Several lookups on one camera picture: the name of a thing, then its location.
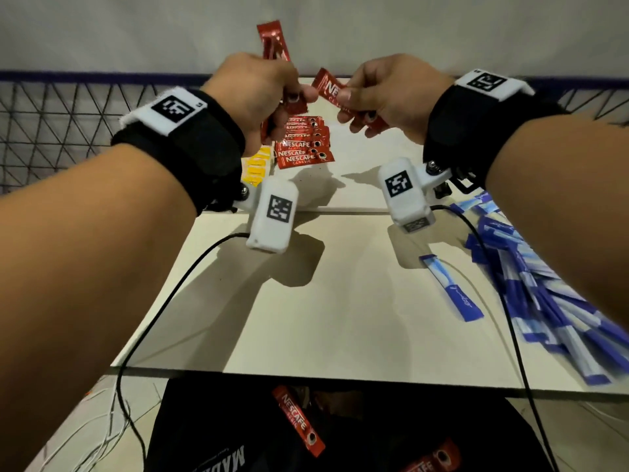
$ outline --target person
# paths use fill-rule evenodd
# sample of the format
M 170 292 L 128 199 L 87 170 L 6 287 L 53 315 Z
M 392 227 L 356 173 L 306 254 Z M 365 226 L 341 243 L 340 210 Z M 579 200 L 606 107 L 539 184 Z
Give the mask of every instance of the person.
M 453 78 L 413 56 L 364 63 L 339 102 L 375 110 L 417 143 Z M 244 154 L 284 135 L 282 92 L 302 93 L 295 67 L 229 56 L 202 91 L 240 128 Z M 350 122 L 341 112 L 338 120 Z M 353 118 L 350 131 L 363 121 Z M 367 137 L 377 135 L 372 129 Z M 486 188 L 527 242 L 606 315 L 629 326 L 629 132 L 578 116 L 520 126 L 499 150 Z M 137 328 L 197 211 L 171 172 L 121 143 L 0 198 L 0 468 L 21 471 Z M 46 393 L 41 394 L 45 384 Z

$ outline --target black metal grid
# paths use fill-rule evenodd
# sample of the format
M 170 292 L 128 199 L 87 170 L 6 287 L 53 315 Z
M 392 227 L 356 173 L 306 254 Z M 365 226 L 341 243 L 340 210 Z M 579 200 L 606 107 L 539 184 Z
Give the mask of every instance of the black metal grid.
M 129 75 L 120 75 L 120 82 L 102 82 L 116 81 L 116 75 L 74 75 L 84 82 L 68 82 L 69 75 L 37 82 L 34 73 L 0 81 L 0 194 L 97 155 L 109 146 L 120 116 L 169 86 L 198 83 L 196 77 L 169 75 L 156 75 L 160 84 L 129 84 L 142 79 Z M 94 76 L 97 82 L 90 82 Z M 575 79 L 563 85 L 561 79 L 530 81 L 572 112 L 629 125 L 628 81 L 616 80 L 610 86 L 609 80 L 581 80 L 586 88 L 580 88 Z

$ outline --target white table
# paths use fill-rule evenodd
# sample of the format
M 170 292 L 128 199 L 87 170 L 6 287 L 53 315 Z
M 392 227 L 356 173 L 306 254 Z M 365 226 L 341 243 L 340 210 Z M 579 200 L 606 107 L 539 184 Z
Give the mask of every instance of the white table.
M 302 175 L 298 182 L 300 195 L 318 199 L 302 208 L 317 212 L 298 213 L 283 255 L 249 250 L 241 238 L 210 253 L 130 366 L 162 373 L 223 371 L 522 389 L 498 295 L 462 246 L 465 224 L 441 211 L 435 225 L 405 235 L 387 214 L 365 214 L 383 211 L 384 201 L 370 181 L 375 174 L 364 173 L 375 172 L 381 159 L 400 156 L 399 150 L 383 153 L 379 144 L 367 143 L 362 152 L 349 155 L 342 146 L 350 145 L 352 134 L 336 130 L 336 110 L 321 102 L 311 112 L 324 115 L 335 129 L 332 150 L 338 163 L 324 165 L 327 180 L 311 169 L 315 174 Z M 391 134 L 396 135 L 394 145 L 402 145 L 401 135 Z M 298 173 L 295 168 L 281 175 L 294 177 L 290 171 Z M 337 182 L 344 187 L 335 189 Z M 193 261 L 216 240 L 245 231 L 247 218 L 241 213 L 200 215 L 153 307 L 112 366 L 121 363 Z M 485 318 L 461 319 L 418 259 L 431 251 L 447 263 Z M 533 389 L 629 395 L 628 380 L 589 388 L 565 358 L 540 344 L 520 342 L 520 349 Z

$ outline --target gray wall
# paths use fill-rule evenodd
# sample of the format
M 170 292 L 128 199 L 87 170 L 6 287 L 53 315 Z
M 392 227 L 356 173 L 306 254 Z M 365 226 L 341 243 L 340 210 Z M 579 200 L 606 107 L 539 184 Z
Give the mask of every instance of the gray wall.
M 303 74 L 405 51 L 460 73 L 629 77 L 627 0 L 0 0 L 0 69 L 207 73 L 279 18 Z

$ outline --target person's left hand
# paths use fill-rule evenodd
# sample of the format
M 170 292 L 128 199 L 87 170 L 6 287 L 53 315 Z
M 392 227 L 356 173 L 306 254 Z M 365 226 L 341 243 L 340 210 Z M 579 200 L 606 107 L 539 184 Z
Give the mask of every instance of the person's left hand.
M 201 87 L 227 111 L 245 135 L 245 157 L 255 154 L 262 144 L 260 124 L 272 115 L 275 128 L 270 138 L 281 141 L 289 118 L 279 104 L 284 89 L 289 94 L 303 92 L 307 102 L 315 102 L 317 90 L 299 84 L 299 74 L 291 62 L 264 60 L 248 53 L 227 57 Z

